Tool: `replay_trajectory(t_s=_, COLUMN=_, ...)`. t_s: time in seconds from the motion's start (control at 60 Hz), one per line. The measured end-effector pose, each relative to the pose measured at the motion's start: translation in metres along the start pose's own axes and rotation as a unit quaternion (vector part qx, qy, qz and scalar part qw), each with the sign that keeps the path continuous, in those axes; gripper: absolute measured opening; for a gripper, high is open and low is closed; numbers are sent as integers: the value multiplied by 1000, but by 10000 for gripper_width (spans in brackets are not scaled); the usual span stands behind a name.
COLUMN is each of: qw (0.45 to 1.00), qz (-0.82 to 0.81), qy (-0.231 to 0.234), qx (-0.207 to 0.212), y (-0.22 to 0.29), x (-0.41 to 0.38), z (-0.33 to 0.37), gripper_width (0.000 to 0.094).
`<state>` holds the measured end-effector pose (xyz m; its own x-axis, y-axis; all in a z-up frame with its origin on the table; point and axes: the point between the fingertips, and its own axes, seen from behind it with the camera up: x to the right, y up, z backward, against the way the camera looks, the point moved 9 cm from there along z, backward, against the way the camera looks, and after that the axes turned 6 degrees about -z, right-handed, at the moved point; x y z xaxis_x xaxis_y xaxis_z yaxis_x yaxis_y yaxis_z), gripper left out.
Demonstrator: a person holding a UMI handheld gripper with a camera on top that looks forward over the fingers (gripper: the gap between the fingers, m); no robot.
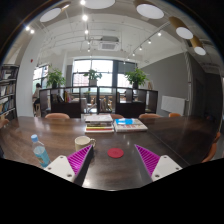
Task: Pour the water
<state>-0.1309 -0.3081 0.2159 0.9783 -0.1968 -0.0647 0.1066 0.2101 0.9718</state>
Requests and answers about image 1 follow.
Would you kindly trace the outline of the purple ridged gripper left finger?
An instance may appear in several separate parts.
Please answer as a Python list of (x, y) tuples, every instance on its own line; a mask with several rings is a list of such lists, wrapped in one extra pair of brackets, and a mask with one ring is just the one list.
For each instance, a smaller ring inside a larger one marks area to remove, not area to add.
[(69, 156), (58, 156), (45, 171), (81, 186), (93, 154), (93, 145), (90, 144)]

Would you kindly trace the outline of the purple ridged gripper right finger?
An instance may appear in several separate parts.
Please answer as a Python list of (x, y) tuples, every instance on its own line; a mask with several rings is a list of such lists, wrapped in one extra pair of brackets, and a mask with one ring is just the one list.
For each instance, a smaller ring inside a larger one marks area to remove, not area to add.
[(139, 145), (135, 145), (135, 159), (143, 182), (154, 182), (182, 169), (168, 155), (158, 156)]

